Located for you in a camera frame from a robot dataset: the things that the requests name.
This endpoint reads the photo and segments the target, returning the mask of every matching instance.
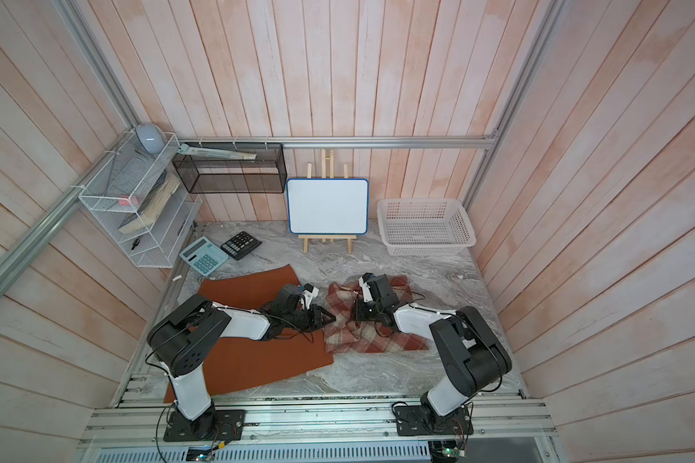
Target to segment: calculator display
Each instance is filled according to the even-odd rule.
[[[184,255],[185,257],[188,257],[189,255],[191,255],[191,254],[193,254],[195,251],[197,251],[197,250],[199,249],[199,247],[201,247],[201,246],[203,246],[203,245],[205,245],[205,244],[206,244],[206,242],[205,242],[204,240],[201,240],[200,242],[198,242],[197,245],[195,245],[195,246],[191,247],[189,250],[185,251],[185,252],[183,253],[183,255]]]

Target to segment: red wire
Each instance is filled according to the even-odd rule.
[[[466,439],[463,438],[463,436],[464,436],[464,435],[463,435],[463,426],[461,426],[461,421],[458,421],[458,420],[455,419],[455,418],[453,418],[453,421],[455,421],[456,423],[458,423],[458,428],[461,430],[461,442],[463,442],[463,449],[466,450],[466,451],[468,451],[468,449],[466,448]]]

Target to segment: marble surface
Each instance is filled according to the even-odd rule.
[[[370,222],[368,233],[353,242],[352,254],[348,254],[344,240],[322,243],[316,239],[310,241],[309,252],[303,253],[303,240],[289,232],[285,221],[216,222],[196,230],[198,236],[207,236],[217,245],[241,231],[258,238],[262,245],[240,261],[229,259],[210,275],[210,279],[227,279],[290,264],[301,283],[312,283],[326,292],[329,283],[355,281],[366,272],[403,274],[409,277],[415,291],[427,296],[427,300],[422,301],[427,307],[452,309],[472,305],[478,308],[492,331],[511,352],[487,288],[467,250],[457,255],[390,256],[381,242],[376,221]],[[178,302],[195,294],[202,282],[203,276],[194,270],[189,271]],[[315,299],[317,304],[320,301],[321,297]],[[336,354],[334,360],[333,365],[228,396],[418,395],[432,388],[443,372],[434,346],[430,350],[403,353]],[[521,375],[513,366],[512,371],[504,376],[500,390],[510,392],[521,388],[525,389]]]

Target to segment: pink wooden wall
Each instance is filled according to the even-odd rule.
[[[572,2],[470,211],[569,458],[695,461],[695,0]]]
[[[181,137],[491,133],[548,0],[78,0],[135,111]],[[338,150],[384,197],[463,198],[475,150]],[[320,154],[287,150],[291,176]],[[207,195],[204,220],[283,220]]]
[[[0,2],[0,259],[125,128],[52,3]],[[0,460],[74,454],[164,282],[70,219],[0,300]]]

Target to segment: blue whiteboard frame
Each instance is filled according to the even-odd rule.
[[[289,192],[289,189],[288,189],[288,182],[290,182],[290,181],[292,181],[292,180],[299,180],[299,181],[304,181],[304,180],[321,180],[321,181],[324,181],[324,180],[338,180],[338,181],[340,181],[340,180],[342,180],[342,181],[344,181],[344,180],[354,180],[354,181],[364,181],[364,182],[366,183],[366,185],[365,185],[366,191],[368,191],[368,195],[366,195],[366,200],[365,200],[365,231],[363,231],[363,232],[361,232],[361,233],[321,233],[321,232],[306,233],[306,232],[295,232],[295,231],[293,231],[293,230],[291,229],[291,208],[290,208],[290,202],[288,201],[288,192]],[[288,213],[288,231],[290,231],[290,232],[291,232],[292,234],[294,234],[294,235],[365,235],[366,233],[368,233],[368,213],[369,213],[368,205],[369,205],[370,200],[371,200],[371,189],[370,189],[370,186],[371,186],[371,185],[369,184],[368,180],[366,180],[366,179],[320,179],[320,178],[315,178],[315,179],[300,179],[300,178],[288,179],[288,180],[286,181],[286,209],[287,209],[287,213]]]

